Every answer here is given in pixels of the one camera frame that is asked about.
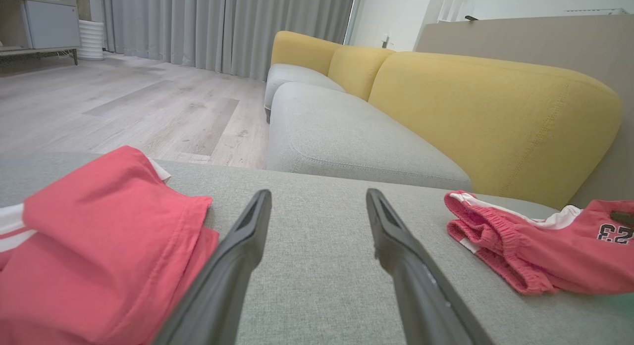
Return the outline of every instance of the wooden floor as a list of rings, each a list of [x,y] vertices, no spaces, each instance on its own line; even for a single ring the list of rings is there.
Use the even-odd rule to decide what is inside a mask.
[[[45,58],[0,70],[0,153],[122,145],[148,157],[263,168],[264,83],[161,61]]]

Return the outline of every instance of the yellow sofa cushion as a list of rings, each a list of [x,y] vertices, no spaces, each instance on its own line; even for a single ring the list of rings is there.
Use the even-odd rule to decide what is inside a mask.
[[[339,43],[305,36],[295,32],[279,31],[273,41],[271,65],[276,63],[299,65],[328,75],[332,55],[343,47]]]
[[[393,53],[391,49],[339,47],[332,56],[328,77],[347,93],[368,101],[376,72]]]
[[[397,52],[369,102],[456,162],[475,192],[565,205],[611,145],[618,95],[571,70]]]

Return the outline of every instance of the fabric upholstery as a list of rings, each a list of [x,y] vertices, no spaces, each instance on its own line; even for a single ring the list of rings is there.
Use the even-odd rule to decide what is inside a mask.
[[[566,69],[397,52],[369,102],[446,154],[478,193],[562,207],[611,145],[621,103]]]
[[[266,168],[471,189],[458,165],[385,113],[350,94],[301,83],[275,94]]]
[[[376,72],[393,53],[391,49],[340,47],[332,56],[328,77],[347,93],[368,101]]]
[[[298,65],[275,64],[269,69],[269,76],[266,79],[266,90],[264,93],[264,105],[266,108],[271,108],[273,97],[278,88],[289,81],[323,86],[339,92],[346,91],[329,77],[315,70],[299,67]]]
[[[211,201],[170,189],[129,146],[27,198],[23,224],[0,224],[13,234],[1,244],[2,344],[151,343],[216,248]]]
[[[0,207],[96,158],[82,153],[0,157]],[[251,275],[236,343],[404,344],[392,280],[374,259],[365,207],[381,190],[496,345],[625,345],[634,338],[634,298],[526,297],[513,291],[446,232],[445,190],[305,174],[157,161],[168,185],[211,196],[206,226],[226,235],[251,196],[270,189],[272,211],[260,266]],[[500,197],[478,198],[529,217],[553,209]]]
[[[279,31],[273,41],[273,64],[299,65],[328,75],[332,55],[342,45],[295,32]]]

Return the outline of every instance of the grey sofa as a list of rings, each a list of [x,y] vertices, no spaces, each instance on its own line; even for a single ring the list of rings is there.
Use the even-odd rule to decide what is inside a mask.
[[[462,168],[368,102],[312,83],[276,86],[280,73],[271,71],[267,92],[274,87],[274,96],[267,169],[472,190]]]
[[[267,120],[271,116],[271,106],[275,92],[280,86],[289,82],[299,82],[329,88],[338,92],[346,92],[344,88],[332,79],[312,69],[292,64],[273,64],[268,72],[266,90],[264,92],[264,108],[266,109]]]
[[[0,158],[0,207],[25,197],[97,155]],[[211,165],[162,162],[168,185],[212,196],[205,225],[223,237],[251,196],[272,192],[264,257],[247,290],[238,344],[403,344],[391,278],[374,259],[365,209],[381,190],[496,345],[626,345],[634,339],[634,297],[559,293],[525,297],[446,232],[446,190]],[[553,209],[482,196],[530,217]]]

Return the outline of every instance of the white wall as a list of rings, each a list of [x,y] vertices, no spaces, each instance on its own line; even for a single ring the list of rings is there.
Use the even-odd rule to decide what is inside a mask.
[[[429,0],[361,0],[350,44],[381,47],[383,34],[391,32],[388,48],[412,51]]]
[[[104,21],[104,6],[102,0],[90,0],[90,18],[94,22]]]
[[[566,9],[623,8],[634,13],[634,0],[471,0],[475,18],[561,16]]]
[[[438,22],[438,16],[441,13],[442,10],[442,5],[444,3],[445,0],[429,0],[429,5],[427,6],[426,12],[425,12],[425,16],[423,18],[423,22],[421,24],[420,27],[420,31],[419,31],[419,36],[416,40],[416,45],[414,45],[414,47],[416,48],[418,46],[419,43],[419,39],[421,36],[421,33],[423,32],[423,28],[425,27],[425,25],[430,24],[430,23],[436,23]],[[461,4],[465,4],[468,5],[469,8],[467,8],[467,11],[469,11],[470,8],[473,7],[473,5],[471,5],[471,3],[469,2],[469,0],[455,0],[455,5],[457,5],[457,7],[461,7]]]

